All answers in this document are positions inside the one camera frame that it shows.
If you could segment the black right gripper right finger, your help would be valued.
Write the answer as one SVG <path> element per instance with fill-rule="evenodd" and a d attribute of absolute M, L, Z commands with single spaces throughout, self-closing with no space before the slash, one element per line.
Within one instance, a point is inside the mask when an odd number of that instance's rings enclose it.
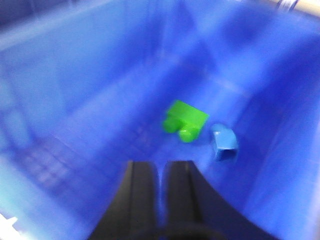
<path fill-rule="evenodd" d="M 193 161 L 172 161 L 165 169 L 168 239 L 276 239 L 232 207 Z"/>

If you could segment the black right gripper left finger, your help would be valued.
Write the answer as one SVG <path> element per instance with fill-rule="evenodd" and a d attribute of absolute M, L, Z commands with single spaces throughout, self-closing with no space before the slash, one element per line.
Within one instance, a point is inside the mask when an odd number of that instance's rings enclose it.
<path fill-rule="evenodd" d="M 121 184 L 91 240 L 142 240 L 157 226 L 156 180 L 149 161 L 129 161 Z"/>

